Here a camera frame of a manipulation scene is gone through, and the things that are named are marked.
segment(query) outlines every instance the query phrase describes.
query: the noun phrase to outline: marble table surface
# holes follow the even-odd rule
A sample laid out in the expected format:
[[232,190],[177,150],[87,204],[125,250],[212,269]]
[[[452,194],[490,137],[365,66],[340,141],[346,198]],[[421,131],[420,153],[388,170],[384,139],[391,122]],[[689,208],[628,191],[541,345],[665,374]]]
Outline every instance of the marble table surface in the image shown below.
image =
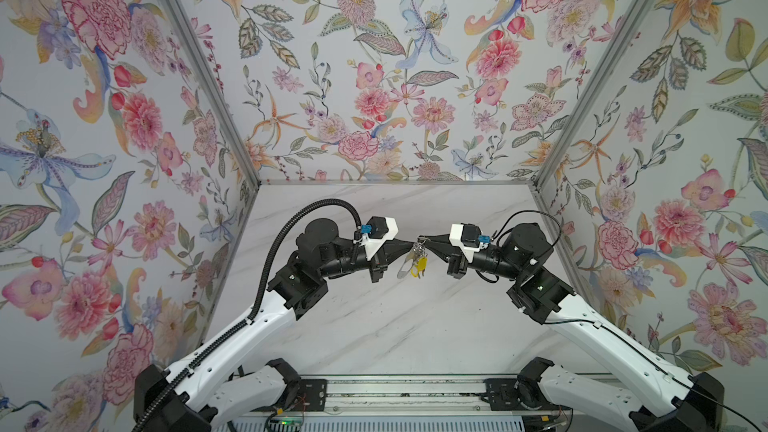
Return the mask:
[[[320,198],[353,204],[365,223],[370,216],[397,220],[398,238],[449,232],[452,223],[472,223],[493,234],[512,213],[535,208],[526,186],[514,185],[317,185],[264,186],[216,306],[208,336],[253,303],[264,257],[275,235],[300,208]],[[315,211],[296,225],[272,273],[295,250],[296,236],[314,218],[336,221],[351,237],[352,216],[340,207]],[[521,214],[511,224],[541,222]],[[502,374],[515,373],[536,356],[573,372],[605,372],[576,345],[518,312],[506,295],[509,282],[489,284],[474,272],[457,280],[430,255],[426,276],[396,277],[398,260],[377,284],[366,272],[328,282],[326,296],[293,327],[268,345],[301,374]],[[556,254],[546,264],[566,279]],[[255,364],[246,369],[255,370]]]

